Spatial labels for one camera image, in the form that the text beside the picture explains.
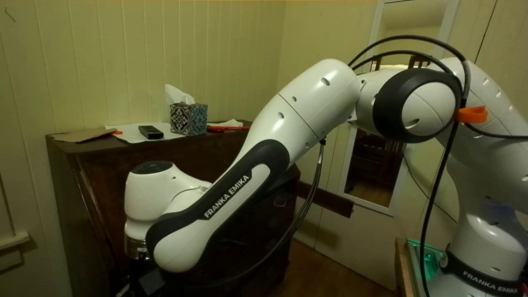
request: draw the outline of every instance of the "orange tag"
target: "orange tag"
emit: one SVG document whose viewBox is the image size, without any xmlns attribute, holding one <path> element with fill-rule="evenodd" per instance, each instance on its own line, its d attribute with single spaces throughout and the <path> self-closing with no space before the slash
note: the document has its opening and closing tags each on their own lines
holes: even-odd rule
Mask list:
<svg viewBox="0 0 528 297">
<path fill-rule="evenodd" d="M 459 121 L 468 121 L 468 123 L 481 123 L 481 121 L 486 121 L 487 117 L 489 117 L 489 110 L 484 105 L 459 108 L 456 115 Z"/>
</svg>

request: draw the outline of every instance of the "mirror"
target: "mirror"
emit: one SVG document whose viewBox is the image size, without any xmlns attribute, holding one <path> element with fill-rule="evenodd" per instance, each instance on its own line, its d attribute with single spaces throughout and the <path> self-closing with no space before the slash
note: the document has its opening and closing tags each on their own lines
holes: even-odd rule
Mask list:
<svg viewBox="0 0 528 297">
<path fill-rule="evenodd" d="M 370 41 L 393 34 L 423 34 L 448 41 L 458 4 L 458 0 L 380 0 Z M 417 41 L 382 44 L 379 52 L 402 47 L 435 55 L 443 54 L 443 49 Z M 387 55 L 374 60 L 367 70 L 407 69 L 426 64 L 413 55 Z M 349 143 L 351 161 L 346 164 L 342 178 L 346 196 L 351 196 L 359 204 L 390 214 L 407 145 L 360 128 L 352 128 Z"/>
</svg>

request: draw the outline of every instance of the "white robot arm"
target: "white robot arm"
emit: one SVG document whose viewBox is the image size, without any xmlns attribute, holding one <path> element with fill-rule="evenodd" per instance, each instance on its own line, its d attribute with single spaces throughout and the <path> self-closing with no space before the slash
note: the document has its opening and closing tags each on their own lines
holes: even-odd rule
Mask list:
<svg viewBox="0 0 528 297">
<path fill-rule="evenodd" d="M 456 74 L 463 72 L 458 60 L 446 59 L 446 64 Z M 491 110 L 491 120 L 479 126 L 502 135 L 528 133 L 527 121 L 499 85 L 474 64 L 473 74 L 469 105 L 487 105 Z M 446 126 L 458 112 L 459 90 L 459 79 L 438 69 L 357 75 L 341 60 L 318 62 L 261 110 L 240 154 L 214 184 L 184 174 L 182 184 L 161 189 L 169 196 L 162 192 L 161 199 L 146 201 L 139 194 L 146 189 L 133 189 L 141 187 L 138 183 L 144 183 L 144 178 L 133 173 L 128 179 L 126 232 L 138 240 L 146 239 L 149 255 L 164 270 L 186 272 L 200 260 L 212 234 L 242 204 L 351 113 L 357 113 L 360 126 L 384 136 L 405 141 L 438 136 L 446 143 Z M 528 145 L 479 135 L 464 126 L 453 148 L 450 171 L 461 191 L 463 214 L 450 252 L 473 267 L 469 278 L 489 275 L 487 282 L 504 280 L 512 286 L 527 262 L 524 232 L 512 222 L 512 207 L 528 211 Z M 166 171 L 159 176 L 169 181 L 179 174 Z M 440 277 L 433 290 L 438 295 L 479 295 L 483 286 L 464 278 L 463 272 L 463 277 Z"/>
</svg>

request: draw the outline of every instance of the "wooden dresser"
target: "wooden dresser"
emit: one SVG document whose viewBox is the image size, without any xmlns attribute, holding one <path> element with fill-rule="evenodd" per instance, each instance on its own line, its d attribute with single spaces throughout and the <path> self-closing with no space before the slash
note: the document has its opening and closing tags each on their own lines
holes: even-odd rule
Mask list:
<svg viewBox="0 0 528 297">
<path fill-rule="evenodd" d="M 68 143 L 49 135 L 73 293 L 116 295 L 128 283 L 131 262 L 124 253 L 124 183 L 134 166 L 171 159 L 197 178 L 215 181 L 232 164 L 245 138 L 247 131 L 227 131 L 129 145 L 115 136 Z M 212 268 L 212 277 L 237 273 L 275 245 L 294 217 L 299 174 L 294 166 L 222 227 L 209 245 L 207 268 Z M 289 244 L 285 244 L 268 263 L 245 278 L 217 286 L 215 295 L 266 291 L 285 275 L 288 255 Z"/>
</svg>

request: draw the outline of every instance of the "tissue box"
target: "tissue box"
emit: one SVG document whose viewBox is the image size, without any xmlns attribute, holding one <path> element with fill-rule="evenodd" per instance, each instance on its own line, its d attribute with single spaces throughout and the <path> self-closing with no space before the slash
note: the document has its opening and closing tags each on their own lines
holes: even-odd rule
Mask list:
<svg viewBox="0 0 528 297">
<path fill-rule="evenodd" d="M 209 105 L 205 103 L 172 103 L 171 131 L 184 135 L 200 135 L 209 130 Z"/>
</svg>

